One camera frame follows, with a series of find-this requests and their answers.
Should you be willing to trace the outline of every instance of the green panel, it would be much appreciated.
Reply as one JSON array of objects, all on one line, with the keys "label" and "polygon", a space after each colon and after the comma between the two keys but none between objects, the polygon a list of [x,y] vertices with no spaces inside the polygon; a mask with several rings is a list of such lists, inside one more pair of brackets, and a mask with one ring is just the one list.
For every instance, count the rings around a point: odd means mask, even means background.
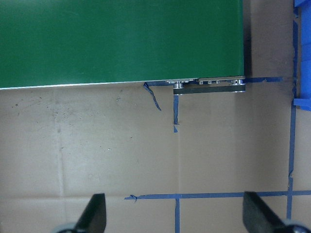
[{"label": "green panel", "polygon": [[0,87],[243,75],[242,0],[1,0]]}]

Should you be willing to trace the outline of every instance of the blue tape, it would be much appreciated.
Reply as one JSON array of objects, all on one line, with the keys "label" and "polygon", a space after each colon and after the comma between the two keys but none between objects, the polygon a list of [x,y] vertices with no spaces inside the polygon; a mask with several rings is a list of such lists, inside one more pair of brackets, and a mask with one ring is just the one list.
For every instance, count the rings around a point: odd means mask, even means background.
[{"label": "blue tape", "polygon": [[[297,80],[297,64],[298,64],[298,24],[293,21],[293,47],[294,47],[294,87],[293,97],[297,97],[296,80]],[[287,189],[287,207],[286,218],[292,218],[292,205],[293,205],[293,185],[294,179],[292,177],[294,171],[294,155],[295,155],[295,132],[296,132],[296,106],[294,100],[291,104],[291,125],[290,125],[290,151],[288,161],[288,189]]]},{"label": "blue tape", "polygon": [[175,233],[180,233],[180,200],[176,199],[175,205]]},{"label": "blue tape", "polygon": [[168,83],[167,81],[154,81],[154,82],[147,82],[149,86],[172,86],[173,84]]},{"label": "blue tape", "polygon": [[311,190],[293,191],[293,196],[309,196],[309,195],[311,195]]},{"label": "blue tape", "polygon": [[162,111],[159,104],[156,101],[156,97],[154,92],[150,89],[149,85],[147,83],[144,83],[144,88],[150,93],[150,95],[152,96],[152,98],[154,99],[155,105],[158,108],[158,110]]},{"label": "blue tape", "polygon": [[[286,196],[287,191],[274,191],[274,192],[257,192],[260,197],[279,197]],[[138,199],[194,199],[194,198],[242,198],[243,192],[237,193],[185,193],[185,194],[149,194],[142,196],[130,195],[125,200],[138,200]]]},{"label": "blue tape", "polygon": [[178,124],[178,102],[179,102],[179,96],[174,95],[174,125]]},{"label": "blue tape", "polygon": [[260,77],[260,78],[246,78],[244,83],[279,83],[283,81],[283,77]]}]

